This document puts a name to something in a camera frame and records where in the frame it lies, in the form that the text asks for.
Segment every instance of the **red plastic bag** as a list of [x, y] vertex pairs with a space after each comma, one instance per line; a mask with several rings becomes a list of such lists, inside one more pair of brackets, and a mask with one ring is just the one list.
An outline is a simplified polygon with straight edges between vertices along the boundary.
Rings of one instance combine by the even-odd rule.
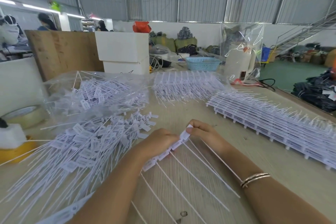
[[133, 31], [135, 33], [149, 33], [152, 28], [148, 25], [149, 21], [135, 21]]

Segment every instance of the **bracelet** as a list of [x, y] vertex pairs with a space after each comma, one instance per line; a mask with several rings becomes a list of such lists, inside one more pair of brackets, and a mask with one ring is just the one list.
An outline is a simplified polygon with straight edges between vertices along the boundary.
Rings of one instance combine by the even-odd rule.
[[247, 184], [249, 184], [250, 182], [253, 182], [255, 180], [265, 178], [265, 177], [270, 177], [270, 175], [268, 173], [258, 173], [258, 174], [252, 175], [252, 176], [246, 178], [245, 180], [243, 180], [242, 183], [240, 184], [240, 186], [243, 189], [247, 188]]

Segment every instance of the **tape roll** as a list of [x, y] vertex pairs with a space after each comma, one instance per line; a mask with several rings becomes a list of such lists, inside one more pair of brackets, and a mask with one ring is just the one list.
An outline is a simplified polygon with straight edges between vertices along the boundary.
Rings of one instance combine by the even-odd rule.
[[40, 123], [45, 117], [46, 112], [40, 105], [32, 105], [9, 112], [1, 118], [7, 123], [20, 124], [25, 129]]

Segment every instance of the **staircase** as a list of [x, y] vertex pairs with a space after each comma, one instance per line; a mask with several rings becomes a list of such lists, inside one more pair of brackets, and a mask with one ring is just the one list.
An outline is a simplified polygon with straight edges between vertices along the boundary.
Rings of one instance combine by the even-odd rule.
[[[299, 44], [305, 39], [310, 38], [311, 36], [315, 35], [316, 33], [334, 25], [336, 23], [336, 13], [330, 14], [328, 17], [324, 17], [322, 19], [319, 19], [318, 21], [310, 24], [309, 28], [304, 28], [297, 30], [297, 27], [301, 26], [298, 25], [295, 28], [285, 32], [284, 34], [280, 35], [276, 41], [276, 44], [272, 46], [272, 55], [273, 52], [275, 55], [283, 54], [283, 52], [287, 49], [290, 49], [294, 45]], [[290, 32], [293, 32], [290, 35], [287, 35], [285, 38], [281, 39], [281, 37], [285, 34], [288, 34]]]

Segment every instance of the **fluorescent light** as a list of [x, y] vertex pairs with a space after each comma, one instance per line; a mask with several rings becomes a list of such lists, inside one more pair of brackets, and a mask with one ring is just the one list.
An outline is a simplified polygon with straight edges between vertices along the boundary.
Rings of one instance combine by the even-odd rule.
[[15, 2], [10, 1], [10, 0], [0, 0], [0, 2], [6, 3], [6, 4], [11, 4], [11, 5], [16, 5]]
[[76, 17], [76, 18], [80, 18], [80, 19], [85, 19], [84, 16], [80, 16], [80, 15], [76, 15], [76, 14], [67, 14], [68, 16], [71, 16], [71, 17]]
[[59, 11], [55, 11], [55, 10], [51, 10], [51, 9], [46, 9], [46, 8], [37, 7], [37, 6], [33, 6], [33, 5], [26, 5], [26, 4], [22, 4], [22, 5], [24, 7], [31, 8], [31, 9], [36, 9], [36, 10], [46, 11], [46, 12], [50, 12], [50, 13], [60, 14]]

